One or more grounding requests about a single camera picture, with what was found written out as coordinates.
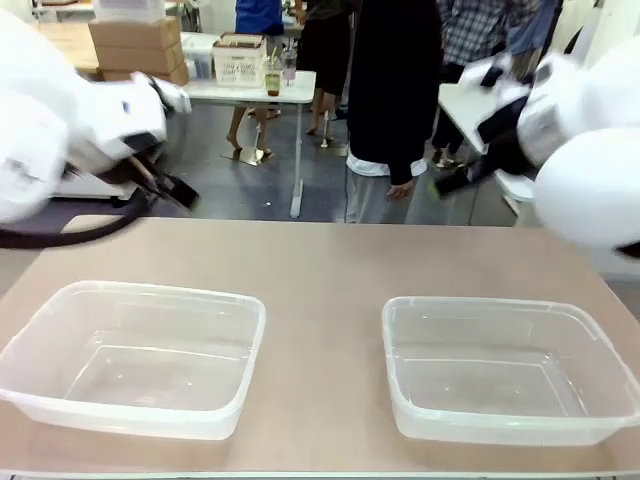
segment cardboard box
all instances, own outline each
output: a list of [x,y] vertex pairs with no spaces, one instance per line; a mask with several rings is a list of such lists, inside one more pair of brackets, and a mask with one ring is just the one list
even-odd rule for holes
[[101,70],[169,74],[184,63],[182,44],[179,42],[166,50],[96,47],[96,54]]
[[89,23],[89,31],[96,47],[166,50],[180,42],[180,22],[176,17],[151,24],[94,20]]
[[[189,69],[187,68],[187,65],[185,63],[181,64],[178,68],[176,68],[169,74],[147,73],[147,75],[159,78],[160,80],[166,80],[167,82],[175,83],[176,85],[186,85],[187,83],[189,83]],[[131,79],[131,72],[107,70],[102,72],[102,76],[105,82],[122,82]]]

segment plastic bin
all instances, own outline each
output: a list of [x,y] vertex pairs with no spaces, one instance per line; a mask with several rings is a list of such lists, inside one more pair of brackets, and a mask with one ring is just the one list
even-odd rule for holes
[[640,423],[638,381],[574,306],[406,297],[382,316],[393,412],[407,437],[592,445]]
[[0,353],[0,396],[53,425],[222,440],[242,412],[265,322],[251,297],[75,283]]
[[182,33],[182,50],[188,62],[194,65],[195,76],[191,80],[211,80],[213,78],[213,44],[220,37],[206,33]]
[[216,81],[223,87],[262,88],[266,39],[262,35],[225,33],[213,45]]
[[100,22],[154,23],[167,14],[164,0],[93,0]]

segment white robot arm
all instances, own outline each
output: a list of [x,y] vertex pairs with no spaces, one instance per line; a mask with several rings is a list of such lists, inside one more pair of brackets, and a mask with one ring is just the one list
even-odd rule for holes
[[488,150],[436,181],[446,195],[496,169],[537,173],[542,223],[574,243],[640,258],[640,37],[591,69],[557,53],[540,63],[531,87],[510,79],[508,58],[472,65],[463,84],[495,88],[498,112],[478,132]]
[[[149,158],[166,141],[167,114],[190,111],[182,89],[143,74],[129,82],[89,82],[49,41],[2,9],[0,42],[15,45],[0,58],[0,225],[40,210],[69,171],[133,181],[150,196],[191,206],[195,192]],[[6,246],[1,235],[0,246]]]

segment gray floor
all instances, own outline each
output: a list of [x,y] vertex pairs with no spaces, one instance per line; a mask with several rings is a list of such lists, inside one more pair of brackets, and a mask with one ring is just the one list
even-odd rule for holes
[[[188,134],[181,158],[174,158],[170,170],[186,180],[202,196],[193,212],[197,218],[290,221],[295,152],[295,111],[283,109],[283,115],[269,123],[269,144],[275,157],[260,167],[232,162],[221,157],[229,152],[225,134],[231,120],[230,107],[195,105],[189,118]],[[338,141],[346,140],[345,122],[333,122]],[[255,122],[243,122],[240,142],[251,145]],[[345,212],[345,162],[343,158],[316,155],[317,139],[306,137],[303,145],[302,175],[305,181],[302,211],[297,221],[342,222]],[[426,191],[428,176],[416,190],[410,221],[415,224],[452,224],[511,226],[515,216],[503,201],[493,181],[484,184],[475,196],[468,191],[455,202],[434,202]],[[77,215],[121,214],[109,203],[93,201],[54,201],[43,212],[16,226],[26,231],[59,231]],[[169,204],[158,205],[157,216],[185,216]],[[35,258],[24,252],[2,252],[0,293],[4,292]],[[614,291],[640,318],[640,286],[616,283]]]

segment hand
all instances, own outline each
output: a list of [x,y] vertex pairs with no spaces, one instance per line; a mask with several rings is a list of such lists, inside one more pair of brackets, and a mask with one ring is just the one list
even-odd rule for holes
[[294,13],[296,15],[296,20],[298,20],[298,23],[304,27],[304,24],[307,21],[306,10],[303,10],[302,8],[296,8]]
[[387,193],[387,197],[392,200],[401,200],[411,195],[414,187],[415,182],[413,180],[404,185],[391,185],[391,190]]

